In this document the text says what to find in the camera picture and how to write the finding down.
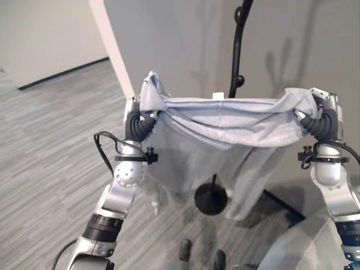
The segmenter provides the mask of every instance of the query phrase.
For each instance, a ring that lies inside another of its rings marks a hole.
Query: light blue cloth
[[[318,115],[307,89],[286,88],[281,99],[171,98],[151,71],[140,110],[161,113],[143,145],[154,147],[159,161],[147,168],[145,190],[163,190],[170,201],[184,203],[217,173],[233,193],[227,217],[244,219],[287,147],[306,135],[294,109]]]

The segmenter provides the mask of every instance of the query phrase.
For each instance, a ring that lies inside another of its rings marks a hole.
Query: black shoe
[[[189,239],[184,238],[181,240],[180,249],[179,249],[179,260],[184,260],[188,262],[190,260],[192,242]]]
[[[218,250],[214,256],[214,270],[225,270],[226,268],[226,255],[222,250]]]

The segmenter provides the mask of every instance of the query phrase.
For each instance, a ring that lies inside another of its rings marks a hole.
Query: gray trouser leg
[[[173,260],[163,270],[188,270],[188,263],[184,260]]]

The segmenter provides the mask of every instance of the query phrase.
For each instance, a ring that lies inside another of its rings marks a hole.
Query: gray carpet floor
[[[0,268],[50,269],[82,234],[111,177],[92,134],[121,137],[125,98],[109,61],[18,91],[0,73]],[[111,142],[104,149],[114,159]],[[190,200],[155,216],[138,190],[111,257],[115,269],[162,269],[181,238],[193,242],[191,269],[212,269],[213,254],[256,267],[295,217],[262,196],[242,222],[207,217]],[[61,257],[64,269],[70,249]]]

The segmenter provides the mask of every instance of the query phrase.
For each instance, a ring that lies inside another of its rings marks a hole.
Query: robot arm
[[[322,116],[312,119],[295,110],[302,126],[318,140],[313,151],[311,146],[305,146],[304,152],[299,153],[299,160],[303,162],[301,168],[307,169],[314,162],[311,179],[320,189],[335,222],[345,257],[353,262],[344,269],[360,269],[360,195],[350,184],[344,165],[349,158],[343,155],[343,149],[348,150],[349,147],[343,141],[342,109],[337,95],[317,88],[311,91],[322,109]],[[359,162],[358,155],[354,151],[352,154]]]
[[[114,170],[112,184],[105,187],[85,231],[75,243],[67,270],[114,269],[107,258],[114,253],[116,238],[143,179],[145,164],[158,160],[154,149],[148,149],[145,154],[141,149],[141,142],[152,131],[156,120],[156,112],[142,120],[139,103],[133,98],[128,100],[124,114],[126,144],[115,158],[120,163]]]

